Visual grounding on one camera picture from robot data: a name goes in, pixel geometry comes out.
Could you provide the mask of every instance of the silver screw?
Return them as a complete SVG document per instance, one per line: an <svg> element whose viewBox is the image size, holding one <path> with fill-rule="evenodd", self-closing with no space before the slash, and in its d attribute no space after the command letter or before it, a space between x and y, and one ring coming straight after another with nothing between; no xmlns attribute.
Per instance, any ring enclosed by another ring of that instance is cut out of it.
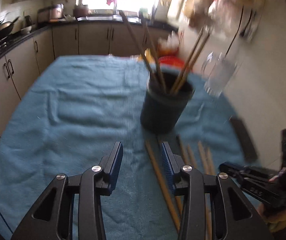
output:
<svg viewBox="0 0 286 240"><path fill-rule="evenodd" d="M56 178L57 178L58 180L65 179L65 174L63 174L63 173L57 174L57 175L56 175Z"/></svg>
<svg viewBox="0 0 286 240"><path fill-rule="evenodd" d="M182 168L184 171L191 171L192 167L190 165L184 165Z"/></svg>
<svg viewBox="0 0 286 240"><path fill-rule="evenodd" d="M221 172L221 173L219 174L219 177L220 177L221 179L227 179L227 178L228 178L228 175L227 175L225 172Z"/></svg>
<svg viewBox="0 0 286 240"><path fill-rule="evenodd" d="M94 172L98 172L101 169L102 169L101 166L98 166L98 165L95 165L95 166L92 167L92 171L94 171Z"/></svg>

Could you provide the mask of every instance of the black cup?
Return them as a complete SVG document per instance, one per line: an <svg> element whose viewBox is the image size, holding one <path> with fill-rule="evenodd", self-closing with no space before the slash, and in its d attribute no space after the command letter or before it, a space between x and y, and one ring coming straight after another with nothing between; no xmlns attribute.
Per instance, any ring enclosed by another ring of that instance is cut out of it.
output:
<svg viewBox="0 0 286 240"><path fill-rule="evenodd" d="M163 72L166 88L169 90L177 73ZM147 80L147 90L141 112L142 126L155 134L170 132L180 115L182 114L187 102L192 98L194 88L189 82L185 82L176 95L165 94L159 83Z"/></svg>

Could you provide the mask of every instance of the countertop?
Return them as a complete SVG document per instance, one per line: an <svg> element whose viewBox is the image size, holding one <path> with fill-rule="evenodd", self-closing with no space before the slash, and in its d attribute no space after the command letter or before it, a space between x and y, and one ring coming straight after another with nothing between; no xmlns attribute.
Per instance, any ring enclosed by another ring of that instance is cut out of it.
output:
<svg viewBox="0 0 286 240"><path fill-rule="evenodd" d="M137 17L128 17L128 21L131 24L137 24L141 25L141 21ZM14 49L16 46L24 42L25 40L33 37L34 35L37 35L41 33L42 31L45 31L52 26L61 26L61 25L73 25L73 24L86 24L86 23L91 23L91 22L123 22L122 17L119 15L110 15L110 16L89 16L89 17L82 17L78 18L76 21L65 21L65 20L60 20L58 22L53 22L49 23L46 26L32 30L31 33L27 35L19 35L19 34L14 34L16 37L10 41L10 43L2 48L0 50L0 59L6 55L9 51ZM147 25L151 28L157 28L157 29L162 29L162 30L167 30L167 31L175 31L177 32L178 29L176 27L173 27L172 25L165 23L165 22L159 22L159 21L149 21L147 20Z"/></svg>

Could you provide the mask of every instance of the clear glass pitcher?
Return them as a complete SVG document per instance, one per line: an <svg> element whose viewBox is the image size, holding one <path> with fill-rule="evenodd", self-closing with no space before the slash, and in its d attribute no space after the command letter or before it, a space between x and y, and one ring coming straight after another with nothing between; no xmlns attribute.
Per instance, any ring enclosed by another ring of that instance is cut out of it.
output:
<svg viewBox="0 0 286 240"><path fill-rule="evenodd" d="M222 53L217 56L212 52L208 55L207 59L202 65L202 77L204 77L204 71L208 65L213 65L213 68L210 75L206 79L204 89L210 95L219 97L224 87L233 76L236 69L236 64L227 60Z"/></svg>

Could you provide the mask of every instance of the frying pan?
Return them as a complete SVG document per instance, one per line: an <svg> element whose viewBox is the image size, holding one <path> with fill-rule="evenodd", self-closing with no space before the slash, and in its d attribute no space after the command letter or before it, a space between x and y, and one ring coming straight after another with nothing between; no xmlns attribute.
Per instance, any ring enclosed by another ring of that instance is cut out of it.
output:
<svg viewBox="0 0 286 240"><path fill-rule="evenodd" d="M5 38L7 35L11 33L14 27L14 23L19 19L19 17L16 17L15 20L12 22L0 22L0 40Z"/></svg>

